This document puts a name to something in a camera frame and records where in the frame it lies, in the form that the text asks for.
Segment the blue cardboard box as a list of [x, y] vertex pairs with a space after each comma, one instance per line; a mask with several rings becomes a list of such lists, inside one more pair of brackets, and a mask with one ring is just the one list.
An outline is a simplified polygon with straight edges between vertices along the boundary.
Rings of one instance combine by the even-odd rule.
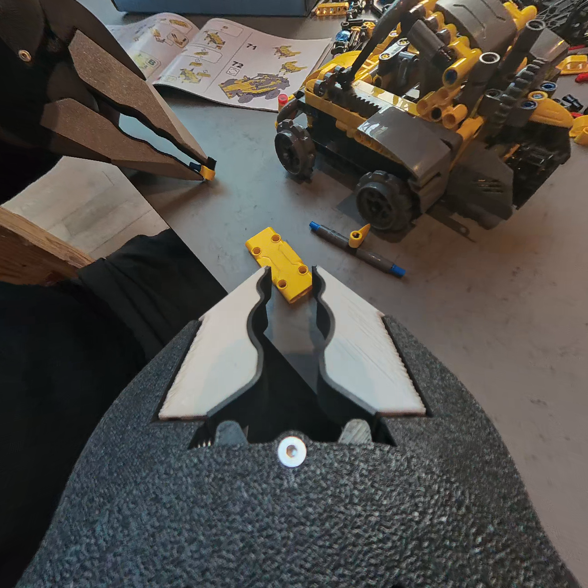
[[120, 12], [202, 16], [306, 17], [317, 1], [113, 1]]

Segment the wooden desk leg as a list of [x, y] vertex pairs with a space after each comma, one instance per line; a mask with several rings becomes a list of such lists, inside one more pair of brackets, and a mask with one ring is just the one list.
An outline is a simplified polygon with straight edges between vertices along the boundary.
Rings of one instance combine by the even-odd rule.
[[77, 276], [92, 257], [1, 208], [1, 282], [51, 285]]

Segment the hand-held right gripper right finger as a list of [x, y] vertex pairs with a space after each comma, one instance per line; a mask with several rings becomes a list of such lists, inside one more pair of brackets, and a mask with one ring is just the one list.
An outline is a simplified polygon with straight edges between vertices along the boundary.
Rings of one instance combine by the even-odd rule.
[[312, 268], [319, 352], [318, 399], [334, 422], [425, 416], [426, 407], [384, 314], [321, 266]]

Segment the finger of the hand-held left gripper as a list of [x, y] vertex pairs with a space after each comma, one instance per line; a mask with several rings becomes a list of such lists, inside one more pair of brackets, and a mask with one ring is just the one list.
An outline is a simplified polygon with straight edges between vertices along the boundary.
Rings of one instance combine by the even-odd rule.
[[119, 168], [181, 180], [204, 180], [195, 169], [149, 143], [123, 133], [99, 113], [67, 98], [45, 105], [40, 124], [49, 131], [48, 150]]
[[70, 99], [99, 113], [120, 128], [102, 110], [107, 105], [114, 109], [116, 115], [124, 114], [140, 120], [157, 136], [173, 143], [195, 162], [204, 163], [207, 160], [208, 156], [195, 138], [156, 89], [144, 79], [135, 63], [129, 61], [130, 66], [127, 67], [80, 29], [75, 30], [68, 51], [72, 70], [81, 80], [68, 89], [80, 91], [82, 84], [86, 87], [83, 91], [86, 98], [76, 95], [70, 96]]

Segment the yellow rectangular building panel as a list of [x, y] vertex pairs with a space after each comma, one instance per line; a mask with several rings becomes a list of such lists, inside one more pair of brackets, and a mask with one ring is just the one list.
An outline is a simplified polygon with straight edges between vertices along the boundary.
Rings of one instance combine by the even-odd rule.
[[272, 227], [246, 240], [245, 246], [259, 266], [271, 268], [272, 282], [289, 304], [312, 290], [311, 270]]

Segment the instruction booklet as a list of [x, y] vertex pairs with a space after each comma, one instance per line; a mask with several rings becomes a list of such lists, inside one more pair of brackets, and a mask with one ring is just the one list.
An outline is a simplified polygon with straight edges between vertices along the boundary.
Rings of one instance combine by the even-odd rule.
[[280, 94], [298, 91], [331, 46], [330, 39], [281, 38], [222, 18], [199, 29], [166, 12], [107, 28], [150, 84], [270, 112]]

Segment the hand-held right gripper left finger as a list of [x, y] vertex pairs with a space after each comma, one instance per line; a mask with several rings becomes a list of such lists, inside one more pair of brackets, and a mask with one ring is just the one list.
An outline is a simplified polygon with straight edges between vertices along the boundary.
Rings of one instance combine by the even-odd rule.
[[260, 337], [268, 326], [266, 305], [271, 294], [271, 269], [263, 266], [199, 318], [159, 409], [159, 420], [212, 421], [225, 413], [245, 422], [251, 397], [261, 388]]

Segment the pile of small building pieces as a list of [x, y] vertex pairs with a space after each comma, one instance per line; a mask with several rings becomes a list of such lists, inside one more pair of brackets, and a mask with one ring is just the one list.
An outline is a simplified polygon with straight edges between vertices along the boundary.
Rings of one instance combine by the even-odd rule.
[[563, 165], [573, 117], [551, 99], [567, 57], [530, 1], [392, 1], [347, 20], [343, 55], [305, 83], [317, 145], [370, 169], [450, 166], [473, 143], [506, 162]]

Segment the yellow grey toy vehicle model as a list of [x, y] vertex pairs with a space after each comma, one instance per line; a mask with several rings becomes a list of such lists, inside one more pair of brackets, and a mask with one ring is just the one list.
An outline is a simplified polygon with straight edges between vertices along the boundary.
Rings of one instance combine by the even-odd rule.
[[318, 152], [350, 167], [380, 233], [433, 212], [493, 229], [570, 158], [574, 117], [553, 98], [568, 52], [531, 4], [392, 1], [280, 109], [277, 158], [299, 179]]

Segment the grey shaft with yellow lever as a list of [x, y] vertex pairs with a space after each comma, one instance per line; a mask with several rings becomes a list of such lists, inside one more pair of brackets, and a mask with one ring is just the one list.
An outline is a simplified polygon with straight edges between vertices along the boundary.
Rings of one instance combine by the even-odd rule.
[[310, 222], [309, 228], [311, 232], [320, 237], [320, 239], [330, 243], [343, 252], [356, 257], [368, 265], [371, 265], [383, 273], [393, 275], [399, 279], [406, 275], [405, 270], [394, 264], [392, 261], [363, 248], [362, 244], [371, 229], [370, 224], [366, 224], [360, 229], [351, 231], [349, 236], [342, 235], [339, 232], [316, 222]]

